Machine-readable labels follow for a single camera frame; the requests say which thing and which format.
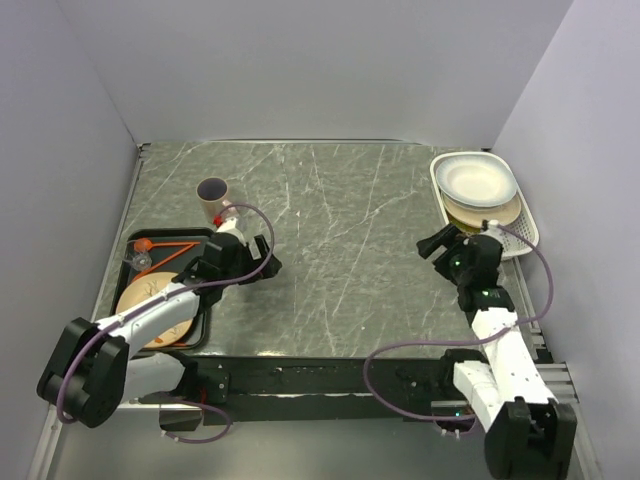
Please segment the woven bamboo plate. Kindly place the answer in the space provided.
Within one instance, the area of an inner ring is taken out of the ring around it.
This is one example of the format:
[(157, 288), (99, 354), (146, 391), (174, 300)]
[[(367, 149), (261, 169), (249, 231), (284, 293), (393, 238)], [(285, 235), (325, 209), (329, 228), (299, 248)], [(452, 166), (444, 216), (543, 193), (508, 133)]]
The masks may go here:
[(464, 233), (465, 235), (474, 235), (480, 232), (479, 229), (474, 228), (474, 227), (470, 227), (464, 223), (458, 222), (454, 219), (450, 220), (450, 223), (452, 225), (454, 225), (456, 228), (458, 228), (462, 233)]

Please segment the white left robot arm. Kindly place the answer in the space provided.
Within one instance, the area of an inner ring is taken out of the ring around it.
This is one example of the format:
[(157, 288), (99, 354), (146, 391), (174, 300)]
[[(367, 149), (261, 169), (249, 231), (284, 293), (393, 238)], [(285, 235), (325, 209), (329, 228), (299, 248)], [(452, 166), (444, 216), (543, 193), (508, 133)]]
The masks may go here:
[(209, 310), (225, 287), (270, 279), (282, 267), (264, 236), (253, 257), (233, 233), (215, 233), (202, 254), (173, 274), (166, 286), (120, 314), (66, 325), (37, 383), (37, 395), (55, 406), (62, 422), (103, 424), (124, 401), (163, 392), (184, 402), (200, 399), (198, 364), (169, 351), (139, 353), (165, 331)]

